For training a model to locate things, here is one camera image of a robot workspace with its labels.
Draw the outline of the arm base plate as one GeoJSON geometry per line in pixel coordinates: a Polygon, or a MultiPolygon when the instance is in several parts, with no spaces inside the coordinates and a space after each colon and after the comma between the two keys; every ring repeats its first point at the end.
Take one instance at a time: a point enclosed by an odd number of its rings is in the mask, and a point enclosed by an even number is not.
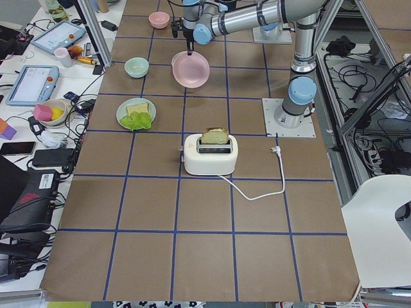
{"type": "Polygon", "coordinates": [[[264,37],[260,32],[260,27],[255,27],[252,29],[254,43],[261,44],[292,44],[292,37],[289,29],[284,29],[282,35],[277,37],[264,37]]]}
{"type": "Polygon", "coordinates": [[[310,110],[294,116],[283,110],[283,99],[263,98],[263,113],[268,137],[316,138],[310,110]]]}

